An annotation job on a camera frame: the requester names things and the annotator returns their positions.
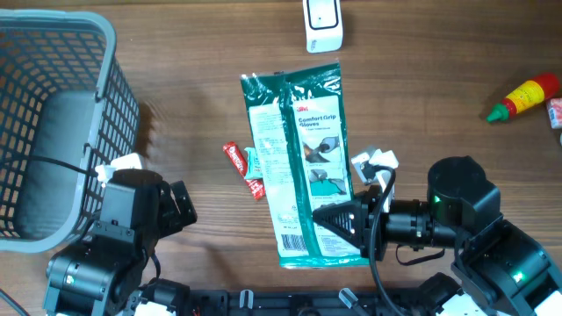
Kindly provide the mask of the red Nescafe coffee stick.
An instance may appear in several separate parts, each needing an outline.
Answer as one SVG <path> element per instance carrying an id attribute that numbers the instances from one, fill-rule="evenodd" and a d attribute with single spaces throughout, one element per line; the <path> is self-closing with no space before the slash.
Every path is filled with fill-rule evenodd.
<path id="1" fill-rule="evenodd" d="M 222 147 L 223 152 L 234 165 L 242 180 L 247 184 L 254 200 L 265 197 L 265 188 L 263 182 L 258 179 L 246 179 L 245 175 L 249 169 L 246 159 L 243 157 L 238 145 L 230 141 Z"/>

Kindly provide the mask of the mint green tissue pack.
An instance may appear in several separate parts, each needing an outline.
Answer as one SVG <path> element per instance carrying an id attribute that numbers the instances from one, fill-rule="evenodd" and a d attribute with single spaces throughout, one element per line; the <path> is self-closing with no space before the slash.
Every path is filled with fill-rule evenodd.
<path id="1" fill-rule="evenodd" d="M 261 164 L 254 147 L 245 147 L 245 152 L 248 155 L 248 169 L 244 178 L 246 180 L 259 180 L 263 178 Z"/>

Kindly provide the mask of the green 3M gloves package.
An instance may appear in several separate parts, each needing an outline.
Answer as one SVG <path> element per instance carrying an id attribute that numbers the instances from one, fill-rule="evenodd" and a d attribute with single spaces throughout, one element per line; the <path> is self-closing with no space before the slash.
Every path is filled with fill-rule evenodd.
<path id="1" fill-rule="evenodd" d="M 313 221 L 321 207 L 354 196 L 340 63 L 240 81 L 280 265 L 366 265 L 356 247 Z"/>

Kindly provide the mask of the red sauce bottle green cap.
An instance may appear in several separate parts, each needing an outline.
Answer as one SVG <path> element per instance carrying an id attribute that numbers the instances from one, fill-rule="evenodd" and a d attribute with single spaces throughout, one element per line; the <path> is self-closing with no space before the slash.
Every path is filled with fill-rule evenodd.
<path id="1" fill-rule="evenodd" d="M 513 119 L 524 111 L 554 97 L 560 80 L 553 73 L 544 73 L 522 83 L 496 104 L 486 117 L 488 123 Z"/>

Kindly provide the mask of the orange white snack packet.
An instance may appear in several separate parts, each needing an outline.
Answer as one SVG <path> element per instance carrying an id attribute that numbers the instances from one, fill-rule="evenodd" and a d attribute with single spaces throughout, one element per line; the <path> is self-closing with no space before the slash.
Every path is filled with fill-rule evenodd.
<path id="1" fill-rule="evenodd" d="M 550 99 L 546 104 L 552 129 L 562 128 L 562 98 Z"/>

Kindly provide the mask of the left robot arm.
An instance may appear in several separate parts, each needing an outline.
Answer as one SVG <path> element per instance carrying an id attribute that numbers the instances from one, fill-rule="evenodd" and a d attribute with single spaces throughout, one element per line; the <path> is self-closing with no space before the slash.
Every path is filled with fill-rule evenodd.
<path id="1" fill-rule="evenodd" d="M 186 185 L 146 169 L 116 171 L 98 216 L 47 265 L 49 315 L 115 315 L 141 284 L 159 240 L 198 219 Z"/>

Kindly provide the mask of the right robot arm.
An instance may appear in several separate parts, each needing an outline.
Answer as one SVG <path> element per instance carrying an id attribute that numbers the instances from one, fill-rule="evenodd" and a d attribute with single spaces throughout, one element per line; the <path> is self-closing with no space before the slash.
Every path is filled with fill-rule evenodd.
<path id="1" fill-rule="evenodd" d="M 313 222 L 357 248 L 381 285 L 377 263 L 394 243 L 413 249 L 452 249 L 452 272 L 485 313 L 559 315 L 561 270 L 543 246 L 504 219 L 500 190 L 470 156 L 436 162 L 427 198 L 394 200 L 393 168 L 367 162 L 368 176 L 384 172 L 386 187 L 371 186 L 352 200 L 323 206 Z"/>

